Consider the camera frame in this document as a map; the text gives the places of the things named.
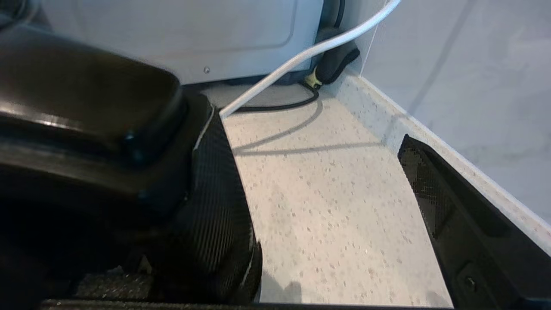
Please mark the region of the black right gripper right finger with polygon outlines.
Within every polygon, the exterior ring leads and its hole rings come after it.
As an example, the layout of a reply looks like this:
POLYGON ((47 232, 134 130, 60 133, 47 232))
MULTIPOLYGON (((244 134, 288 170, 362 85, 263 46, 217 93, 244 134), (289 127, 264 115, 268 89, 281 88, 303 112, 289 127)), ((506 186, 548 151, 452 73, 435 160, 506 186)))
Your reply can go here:
POLYGON ((398 160, 457 309, 548 310, 551 259, 427 144, 403 137, 398 160))

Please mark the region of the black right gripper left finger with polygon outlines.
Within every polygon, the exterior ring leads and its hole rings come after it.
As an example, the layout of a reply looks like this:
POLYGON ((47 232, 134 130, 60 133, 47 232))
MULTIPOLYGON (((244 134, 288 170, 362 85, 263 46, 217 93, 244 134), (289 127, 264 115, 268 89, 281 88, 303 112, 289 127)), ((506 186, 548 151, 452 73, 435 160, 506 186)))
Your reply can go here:
POLYGON ((259 299, 262 248, 223 128, 211 107, 191 151, 185 200, 164 222, 118 230, 131 245, 124 265, 88 273, 75 285, 83 300, 156 304, 250 304, 259 299))

